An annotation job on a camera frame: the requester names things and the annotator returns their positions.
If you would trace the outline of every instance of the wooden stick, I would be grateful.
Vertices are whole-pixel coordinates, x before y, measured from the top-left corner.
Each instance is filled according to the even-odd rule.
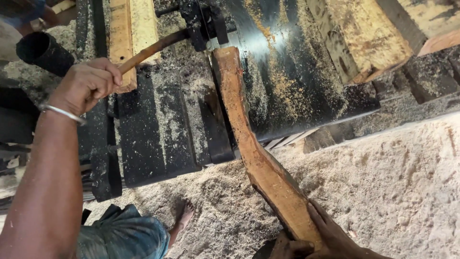
[[[143,49],[134,57],[128,59],[124,64],[118,67],[120,69],[121,74],[125,74],[126,72],[130,71],[133,67],[140,64],[142,61],[148,59],[150,56],[154,55],[157,52],[162,51],[164,48],[171,46],[174,43],[177,43],[181,40],[185,40],[189,38],[189,33],[187,29],[183,29],[177,31],[173,34],[170,34],[159,41],[152,44],[150,47]]]
[[[315,244],[315,250],[321,249],[321,237],[307,211],[308,200],[289,172],[257,142],[251,131],[238,49],[215,49],[213,68],[252,186],[296,240],[311,241]]]

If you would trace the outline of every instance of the person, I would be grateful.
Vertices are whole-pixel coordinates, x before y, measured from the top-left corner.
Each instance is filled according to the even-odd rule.
[[[270,259],[391,259],[357,245],[315,200],[309,199],[307,211],[321,236],[322,248],[315,251],[312,242],[291,241],[282,231]]]
[[[122,85],[106,58],[70,68],[41,113],[26,172],[0,235],[2,259],[162,258],[192,218],[186,201],[168,232],[134,205],[111,206],[92,226],[80,226],[83,191],[78,160],[77,116]]]
[[[0,17],[22,36],[34,32],[30,22],[38,18],[42,18],[49,28],[59,25],[58,16],[45,0],[3,0]]]

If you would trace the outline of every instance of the hand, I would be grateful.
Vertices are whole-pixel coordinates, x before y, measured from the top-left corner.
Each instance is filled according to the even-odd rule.
[[[48,104],[80,116],[111,94],[115,85],[122,85],[122,74],[108,59],[80,63],[70,68]]]
[[[307,210],[318,228],[323,247],[306,259],[374,258],[366,254],[365,249],[357,245],[316,201],[310,199]]]
[[[282,230],[276,239],[270,259],[303,259],[315,251],[315,245],[308,241],[292,241]]]

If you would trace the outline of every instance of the bracelet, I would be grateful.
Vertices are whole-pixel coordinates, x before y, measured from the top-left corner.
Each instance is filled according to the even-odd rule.
[[[78,117],[78,116],[76,116],[76,115],[74,115],[74,114],[72,114],[72,113],[70,113],[70,112],[66,112],[66,111],[64,111],[64,110],[61,110],[61,109],[56,108],[56,107],[54,107],[54,106],[51,106],[51,105],[49,105],[49,104],[44,105],[44,110],[45,110],[45,109],[49,109],[49,110],[52,110],[52,111],[61,113],[61,114],[65,115],[65,116],[71,118],[72,120],[77,121],[77,122],[80,124],[80,126],[83,126],[83,125],[86,124],[86,120],[85,120],[85,119],[83,119],[83,118],[81,118],[81,117]]]

